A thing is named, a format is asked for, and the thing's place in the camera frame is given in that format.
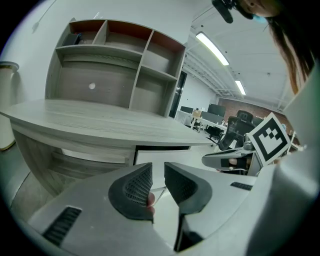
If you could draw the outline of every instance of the wooden shelf unit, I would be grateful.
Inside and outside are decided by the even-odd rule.
[[[86,44],[63,46],[70,33],[81,33]],[[53,52],[45,98],[103,103],[168,117],[184,55],[181,43],[145,26],[72,20]]]

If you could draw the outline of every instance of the air vent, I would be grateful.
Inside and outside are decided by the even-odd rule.
[[[67,207],[44,232],[43,237],[59,246],[81,213],[80,209]]]

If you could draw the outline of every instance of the brick wall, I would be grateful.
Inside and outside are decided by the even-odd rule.
[[[260,107],[260,106],[256,106],[256,105],[252,105],[252,104],[248,104],[248,103],[244,103],[236,100],[225,99],[225,98],[220,98],[218,105],[226,107],[225,114],[224,114],[225,121],[227,121],[230,116],[236,117],[237,112],[239,110],[247,111],[253,114],[254,117],[258,116],[261,118],[267,117],[272,112],[271,110],[264,107]],[[289,134],[290,130],[293,130],[293,128],[289,123],[288,119],[286,118],[286,116],[283,114],[279,114],[277,112],[273,112],[273,113],[278,118],[281,124],[285,124],[286,133]]]

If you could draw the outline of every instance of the white cylinder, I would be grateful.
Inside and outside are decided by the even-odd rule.
[[[0,110],[11,106],[11,77],[18,67],[12,62],[0,62]],[[6,150],[14,142],[10,120],[0,114],[0,150]]]

